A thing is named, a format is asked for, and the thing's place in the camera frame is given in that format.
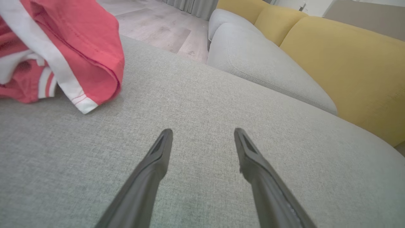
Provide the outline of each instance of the wooden floor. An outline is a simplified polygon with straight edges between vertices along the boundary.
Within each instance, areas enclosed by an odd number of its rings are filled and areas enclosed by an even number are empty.
[[[206,63],[208,21],[161,0],[98,0],[122,35]]]

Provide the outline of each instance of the sofa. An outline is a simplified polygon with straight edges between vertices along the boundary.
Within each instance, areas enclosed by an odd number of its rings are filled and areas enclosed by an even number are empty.
[[[0,102],[0,226],[93,227],[165,128],[151,227],[258,227],[245,129],[318,227],[401,226],[405,157],[291,96],[128,37],[122,92],[83,115],[63,95]]]
[[[405,142],[405,42],[262,0],[219,0],[207,64]]]

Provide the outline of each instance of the red and white clothing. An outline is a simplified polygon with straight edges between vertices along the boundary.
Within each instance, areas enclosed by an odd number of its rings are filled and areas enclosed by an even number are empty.
[[[0,0],[0,96],[31,103],[56,84],[84,114],[121,90],[118,22],[94,0]]]

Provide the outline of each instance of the sofa seam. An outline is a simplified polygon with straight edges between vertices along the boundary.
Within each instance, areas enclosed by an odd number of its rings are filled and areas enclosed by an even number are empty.
[[[319,104],[319,103],[317,103],[317,102],[311,101],[311,100],[309,100],[309,99],[307,99],[307,98],[305,98],[305,97],[303,97],[303,96],[301,96],[301,95],[298,95],[298,94],[296,94],[296,93],[293,93],[293,92],[291,92],[291,91],[289,91],[289,90],[286,90],[286,89],[284,89],[284,88],[281,88],[281,87],[272,85],[272,84],[270,84],[270,83],[268,83],[268,82],[265,82],[265,81],[263,81],[263,80],[261,80],[261,79],[255,78],[255,77],[253,77],[253,76],[251,76],[251,75],[248,75],[247,73],[245,73],[245,72],[239,70],[238,68],[236,68],[236,67],[232,64],[232,62],[231,62],[231,60],[230,60],[230,58],[229,58],[228,41],[229,41],[229,40],[227,39],[227,41],[226,41],[226,54],[228,55],[228,62],[229,62],[229,64],[230,64],[235,70],[237,70],[237,71],[239,71],[239,72],[245,74],[245,75],[248,76],[248,77],[251,77],[251,78],[253,78],[253,79],[256,79],[256,80],[258,80],[258,81],[261,81],[261,82],[265,83],[266,85],[269,85],[270,87],[279,88],[279,89],[282,90],[282,91],[285,91],[285,92],[290,93],[290,94],[294,94],[294,95],[296,95],[296,96],[302,98],[302,99],[304,100],[303,102],[307,101],[307,102],[306,102],[307,104],[310,104],[310,105],[312,105],[312,106],[314,106],[314,107],[316,107],[316,106],[313,105],[313,104],[316,104],[316,105],[318,105],[318,106],[320,106],[320,107],[323,107],[324,109],[328,110],[329,113],[331,113],[331,114],[332,114],[332,113],[336,113],[336,116],[337,116],[337,110],[336,110],[336,111],[333,111],[333,110],[331,110],[330,108],[327,108],[327,107],[325,107],[325,106],[323,106],[323,105],[321,105],[321,104]]]

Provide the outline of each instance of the white fabric trim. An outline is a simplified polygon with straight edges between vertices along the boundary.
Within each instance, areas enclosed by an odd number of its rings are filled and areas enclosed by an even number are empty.
[[[49,86],[49,97],[55,96],[55,89],[56,89],[56,77],[54,75],[51,81],[51,85]]]
[[[9,54],[7,56],[3,56],[0,58],[0,84],[7,84],[11,78],[13,77],[13,72],[17,65],[21,62],[21,60],[31,54],[34,53],[31,50],[25,50],[22,52],[15,52]]]
[[[70,100],[81,95],[83,88],[74,76],[68,62],[19,0],[0,0],[0,15],[29,49],[48,62],[60,88]],[[87,98],[86,102],[76,105],[84,114],[97,106],[90,98]]]
[[[47,89],[47,82],[49,76],[51,75],[52,71],[49,67],[44,67],[42,70],[41,76],[39,77],[38,82],[38,98],[46,98],[46,89]]]

